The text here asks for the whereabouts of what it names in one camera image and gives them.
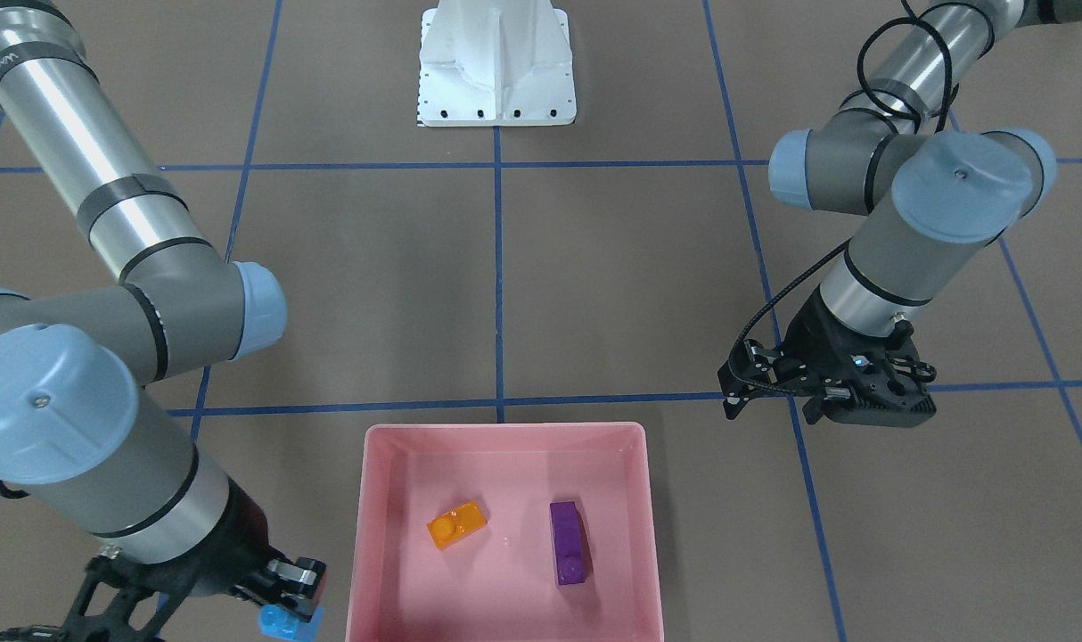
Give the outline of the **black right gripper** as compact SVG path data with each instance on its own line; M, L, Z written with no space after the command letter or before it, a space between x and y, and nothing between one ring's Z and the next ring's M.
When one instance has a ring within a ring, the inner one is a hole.
M256 605L279 606L301 621L313 621L324 594L326 565L317 558L279 561L279 580L268 571L279 558L269 543L267 519L256 501L230 482L230 497L215 528L190 552L164 564L133 564L134 577L154 592L187 597L227 594Z

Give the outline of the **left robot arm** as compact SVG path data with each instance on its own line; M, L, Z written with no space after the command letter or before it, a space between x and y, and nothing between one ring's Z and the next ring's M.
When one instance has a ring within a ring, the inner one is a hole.
M814 424L915 427L936 412L936 371L914 320L973 256L1034 212L1057 178L1044 137L1025 129L956 133L947 125L971 66L1022 26L1082 23L1082 1L932 1L882 26L906 34L822 128L781 137L773 196L863 217L829 256L824 279L773 352L740 340L748 374L725 386L735 417L762 391L805 399Z

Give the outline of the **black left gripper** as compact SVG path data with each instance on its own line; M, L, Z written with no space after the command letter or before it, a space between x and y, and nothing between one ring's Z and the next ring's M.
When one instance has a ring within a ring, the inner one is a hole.
M778 346L777 381L808 395L803 417L810 425L822 418L852 425L921 425L937 412L928 389L936 369L920 359L913 333L907 318L887 337L856 333L814 292Z

